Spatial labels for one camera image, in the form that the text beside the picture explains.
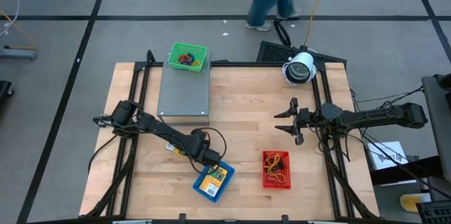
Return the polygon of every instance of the wooden tabletop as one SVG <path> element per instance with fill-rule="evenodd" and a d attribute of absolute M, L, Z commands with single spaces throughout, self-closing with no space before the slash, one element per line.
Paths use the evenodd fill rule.
<path fill-rule="evenodd" d="M 106 101 L 105 114 L 111 114 L 120 100 L 128 98 L 133 63 L 117 63 Z M 354 110 L 341 63 L 326 64 L 334 104 Z M 140 82 L 138 80 L 137 97 Z M 161 68 L 153 67 L 144 110 L 156 115 L 161 82 Z M 324 95 L 320 84 L 322 101 Z M 333 209 L 323 154 L 318 139 L 310 130 L 302 130 L 304 144 L 296 146 L 293 137 L 274 128 L 291 125 L 291 118 L 275 119 L 286 111 L 292 97 L 299 107 L 315 109 L 311 84 L 291 87 L 280 68 L 213 67 L 211 69 L 210 126 L 220 130 L 227 140 L 224 161 L 235 174 L 218 203 L 211 203 L 192 189 L 199 176 L 185 158 L 165 150 L 166 142 L 154 135 L 140 135 L 127 218 L 176 219 L 186 213 L 188 219 L 333 220 Z M 189 134 L 193 127 L 176 127 Z M 357 130 L 351 134 L 359 136 Z M 223 143 L 214 132 L 211 149 L 223 151 Z M 100 129 L 96 148 L 112 137 L 111 129 Z M 90 211 L 111 184 L 116 155 L 116 140 L 92 163 L 80 214 Z M 378 215 L 373 186 L 363 145 L 349 140 L 351 162 L 346 162 L 349 183 L 370 211 Z M 261 181 L 263 150 L 290 152 L 292 188 L 264 189 Z M 338 185 L 342 215 L 345 203 Z M 118 213 L 122 187 L 116 197 Z"/>

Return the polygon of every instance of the blue box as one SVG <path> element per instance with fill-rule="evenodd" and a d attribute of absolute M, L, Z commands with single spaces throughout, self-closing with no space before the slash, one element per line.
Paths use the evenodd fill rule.
<path fill-rule="evenodd" d="M 235 169 L 232 168 L 231 166 L 229 166 L 227 163 L 220 161 L 219 162 L 219 166 L 225 170 L 227 170 L 227 175 L 224 178 L 224 181 L 221 185 L 221 187 L 219 187 L 219 191 L 216 193 L 215 197 L 212 197 L 210 195 L 208 195 L 206 192 L 204 192 L 203 190 L 201 190 L 199 188 L 199 186 L 202 184 L 202 181 L 204 180 L 206 174 L 209 172 L 209 167 L 205 166 L 204 170 L 202 171 L 202 174 L 200 174 L 200 176 L 197 178 L 196 182 L 194 182 L 194 184 L 192 185 L 192 188 L 199 192 L 202 196 L 206 197 L 209 201 L 216 203 L 219 198 L 221 197 L 221 195 L 223 194 L 224 190 L 226 189 L 228 183 L 230 182 L 230 179 L 232 179 L 233 174 L 235 173 Z"/>

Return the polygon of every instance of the white camera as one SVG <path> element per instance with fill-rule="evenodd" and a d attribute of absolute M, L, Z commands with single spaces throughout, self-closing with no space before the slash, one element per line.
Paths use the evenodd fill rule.
<path fill-rule="evenodd" d="M 297 86 L 309 82 L 316 75 L 313 56 L 308 52 L 301 52 L 282 66 L 282 74 L 288 84 Z"/>

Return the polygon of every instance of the yellow object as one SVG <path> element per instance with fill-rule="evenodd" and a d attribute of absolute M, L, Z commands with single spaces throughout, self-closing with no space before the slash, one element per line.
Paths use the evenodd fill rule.
<path fill-rule="evenodd" d="M 32 46 L 11 46 L 10 48 L 12 48 L 12 49 L 32 49 L 32 50 L 37 49 L 36 41 L 33 38 L 31 38 L 30 36 L 28 36 L 28 34 L 23 30 L 23 28 L 21 28 L 19 25 L 17 25 L 15 22 L 13 22 L 13 20 L 11 20 L 11 18 L 9 18 L 9 16 L 3 10 L 0 10 L 0 13 L 3 16 L 5 16 L 5 18 L 8 19 L 9 22 L 22 33 L 22 35 L 27 37 L 28 41 L 32 45 Z"/>
<path fill-rule="evenodd" d="M 311 15 L 310 15 L 310 21 L 309 21 L 309 27 L 307 28 L 307 35 L 305 37 L 305 41 L 304 41 L 304 45 L 307 45 L 307 41 L 309 40 L 309 35 L 310 35 L 310 26 L 311 26 L 311 22 L 313 21 L 313 15 L 315 15 L 315 11 L 316 11 L 316 7 L 318 6 L 318 2 L 319 0 L 315 1 L 315 6 L 313 7 L 313 9 L 311 10 Z"/>
<path fill-rule="evenodd" d="M 200 61 L 194 61 L 191 64 L 191 66 L 196 66 L 196 65 L 200 66 Z"/>
<path fill-rule="evenodd" d="M 216 169 L 217 166 L 214 168 L 210 168 L 209 173 Z M 213 172 L 210 175 L 206 175 L 205 178 L 202 180 L 202 183 L 200 184 L 199 188 L 206 192 L 208 195 L 215 197 L 216 193 L 218 193 L 219 188 L 221 188 L 221 185 L 223 184 L 224 178 L 227 175 L 227 170 L 224 168 L 219 167 L 217 171 Z"/>
<path fill-rule="evenodd" d="M 273 169 L 279 164 L 280 158 L 281 158 L 281 155 L 277 151 L 274 151 L 273 153 L 268 154 L 268 156 L 266 157 L 265 162 L 264 162 L 264 167 L 268 168 L 268 171 L 267 171 L 268 175 L 275 177 L 277 179 L 277 181 L 279 181 L 280 183 L 283 183 L 283 182 L 285 182 L 285 176 L 283 174 L 273 172 Z"/>
<path fill-rule="evenodd" d="M 429 193 L 405 194 L 400 198 L 401 206 L 404 210 L 411 213 L 418 213 L 416 203 L 430 202 L 431 195 Z"/>
<path fill-rule="evenodd" d="M 164 148 L 173 152 L 174 154 L 177 154 L 178 156 L 182 156 L 183 158 L 188 158 L 184 152 L 179 150 L 177 147 L 173 146 L 171 143 L 167 143 Z"/>

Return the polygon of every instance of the yellow rope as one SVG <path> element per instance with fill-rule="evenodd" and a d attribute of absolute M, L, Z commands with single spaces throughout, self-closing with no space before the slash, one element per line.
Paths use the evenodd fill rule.
<path fill-rule="evenodd" d="M 0 13 L 3 16 L 5 16 L 5 18 L 9 20 L 10 24 L 12 24 L 16 29 L 18 29 L 22 33 L 22 35 L 27 37 L 28 41 L 32 45 L 32 46 L 11 46 L 10 48 L 12 48 L 12 49 L 32 49 L 32 50 L 37 49 L 36 41 L 33 38 L 31 38 L 30 36 L 28 36 L 28 34 L 23 30 L 23 28 L 21 28 L 19 25 L 17 25 L 15 22 L 13 22 L 13 20 L 11 20 L 11 18 L 9 18 L 9 16 L 3 10 L 0 10 Z"/>
<path fill-rule="evenodd" d="M 279 181 L 279 183 L 284 183 L 285 182 L 284 174 L 273 172 L 273 169 L 278 165 L 281 158 L 282 156 L 277 151 L 274 151 L 272 154 L 268 154 L 268 156 L 264 161 L 264 167 L 268 168 L 268 171 L 266 171 L 268 175 L 275 177 L 277 181 Z"/>
<path fill-rule="evenodd" d="M 307 28 L 307 36 L 305 37 L 305 41 L 304 41 L 304 45 L 305 45 L 305 46 L 307 45 L 307 41 L 309 40 L 311 22 L 313 21 L 313 16 L 315 15 L 315 11 L 316 11 L 316 7 L 318 6 L 318 2 L 319 2 L 319 0 L 316 0 L 316 1 L 315 1 L 315 6 L 314 6 L 313 9 L 311 10 L 310 21 L 309 21 L 309 27 Z"/>

